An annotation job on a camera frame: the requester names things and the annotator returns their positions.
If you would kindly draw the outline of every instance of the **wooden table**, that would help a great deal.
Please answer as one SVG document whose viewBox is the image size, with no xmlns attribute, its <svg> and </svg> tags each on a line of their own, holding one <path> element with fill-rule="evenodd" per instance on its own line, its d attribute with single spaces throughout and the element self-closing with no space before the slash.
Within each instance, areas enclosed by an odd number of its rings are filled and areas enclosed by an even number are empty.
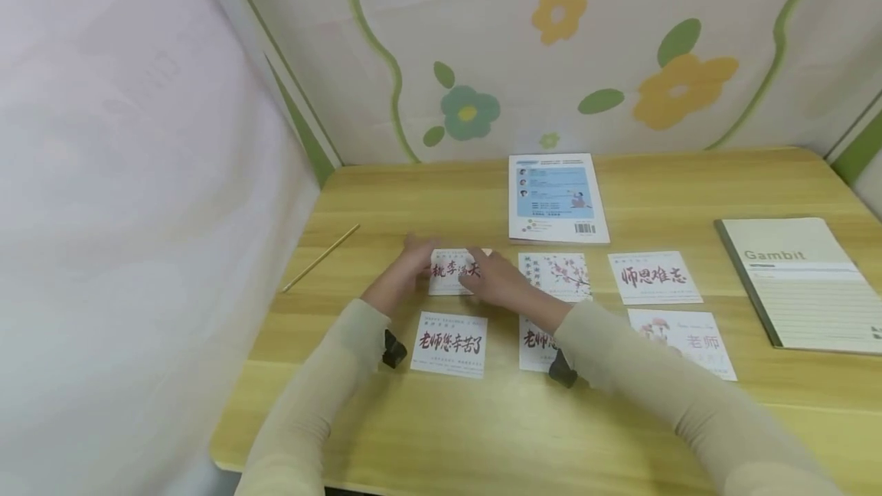
<svg viewBox="0 0 882 496">
<path fill-rule="evenodd" d="M 882 357 L 773 349 L 712 225 L 721 217 L 817 216 L 877 291 L 882 226 L 817 156 L 799 148 L 596 156 L 610 246 L 583 246 L 594 298 L 625 314 L 607 253 L 679 250 L 714 313 L 738 384 L 816 453 L 849 494 L 882 494 Z M 396 256 L 407 230 L 451 246 L 507 237 L 506 161 L 337 171 L 283 277 L 353 224 L 361 229 L 279 294 L 211 440 L 242 471 L 263 417 L 349 299 Z M 529 246 L 530 251 L 563 247 Z M 489 318 L 483 380 L 379 367 L 325 447 L 327 484 L 375 494 L 712 494 L 683 442 L 642 410 L 518 369 L 518 319 L 458 298 L 414 297 L 394 327 L 410 349 L 419 310 Z"/>
</svg>

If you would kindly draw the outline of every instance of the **beige sleeve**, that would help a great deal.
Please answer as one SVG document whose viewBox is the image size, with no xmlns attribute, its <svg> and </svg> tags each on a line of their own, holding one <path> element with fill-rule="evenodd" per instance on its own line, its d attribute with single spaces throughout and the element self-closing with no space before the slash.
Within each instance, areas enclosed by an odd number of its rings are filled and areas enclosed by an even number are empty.
<svg viewBox="0 0 882 496">
<path fill-rule="evenodd" d="M 802 444 L 735 384 L 642 338 L 601 305 L 573 307 L 555 338 L 592 387 L 621 393 L 671 425 L 720 494 L 841 494 Z"/>
<path fill-rule="evenodd" d="M 237 496 L 323 496 L 322 446 L 337 411 L 377 369 L 389 318 L 360 299 L 343 309 L 263 421 Z"/>
</svg>

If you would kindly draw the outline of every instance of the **hand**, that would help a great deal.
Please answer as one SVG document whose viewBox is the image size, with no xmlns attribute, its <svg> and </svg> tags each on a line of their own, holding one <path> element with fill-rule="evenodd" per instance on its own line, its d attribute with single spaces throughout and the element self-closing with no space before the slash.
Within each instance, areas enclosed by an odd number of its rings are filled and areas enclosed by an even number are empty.
<svg viewBox="0 0 882 496">
<path fill-rule="evenodd" d="M 428 275 L 437 240 L 425 240 L 408 233 L 404 249 L 383 274 L 361 294 L 361 300 L 389 318 L 395 318 L 401 301 L 417 287 L 417 277 Z"/>
<path fill-rule="evenodd" d="M 521 274 L 521 270 L 499 253 L 486 256 L 481 247 L 469 247 L 469 253 L 478 263 L 481 275 L 460 276 L 459 283 L 475 293 L 478 299 L 527 316 L 550 334 L 557 330 L 573 308 L 572 305 L 533 287 L 527 277 Z"/>
</svg>

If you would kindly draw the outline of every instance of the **wooden stick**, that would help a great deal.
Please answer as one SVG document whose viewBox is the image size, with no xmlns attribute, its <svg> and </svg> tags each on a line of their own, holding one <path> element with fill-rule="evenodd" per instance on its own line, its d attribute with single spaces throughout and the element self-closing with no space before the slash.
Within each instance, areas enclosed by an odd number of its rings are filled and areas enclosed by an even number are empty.
<svg viewBox="0 0 882 496">
<path fill-rule="evenodd" d="M 285 286 L 283 289 L 281 289 L 281 292 L 288 293 L 289 289 L 291 289 L 291 286 L 294 286 L 295 283 L 299 282 L 303 276 L 306 276 L 307 274 L 309 274 L 309 270 L 314 269 L 315 265 L 318 265 L 322 260 L 325 259 L 325 257 L 329 256 L 329 254 L 331 254 L 331 251 L 333 251 L 337 247 L 339 247 L 341 245 L 341 243 L 346 241 L 347 237 L 352 235 L 353 232 L 358 230 L 359 228 L 361 228 L 360 224 L 355 224 L 352 228 L 350 228 L 347 233 L 345 233 L 341 236 L 340 240 L 333 242 L 333 244 L 329 248 L 325 249 L 324 253 L 322 253 L 322 254 L 320 254 L 320 256 L 318 256 L 318 259 L 313 260 L 313 262 L 310 263 L 309 266 L 307 266 L 305 269 L 303 269 L 303 271 L 300 274 L 298 274 L 297 276 L 294 277 L 293 280 L 288 282 L 288 285 Z"/>
</svg>

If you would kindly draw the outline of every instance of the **book cover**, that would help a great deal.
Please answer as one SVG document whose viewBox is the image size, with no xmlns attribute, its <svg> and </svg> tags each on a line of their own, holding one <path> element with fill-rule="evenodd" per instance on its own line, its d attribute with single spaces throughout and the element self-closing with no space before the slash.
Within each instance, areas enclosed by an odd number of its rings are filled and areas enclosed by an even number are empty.
<svg viewBox="0 0 882 496">
<path fill-rule="evenodd" d="M 714 224 L 773 346 L 882 354 L 882 299 L 824 219 Z"/>
<path fill-rule="evenodd" d="M 510 239 L 609 243 L 591 154 L 511 155 L 508 167 Z"/>
</svg>

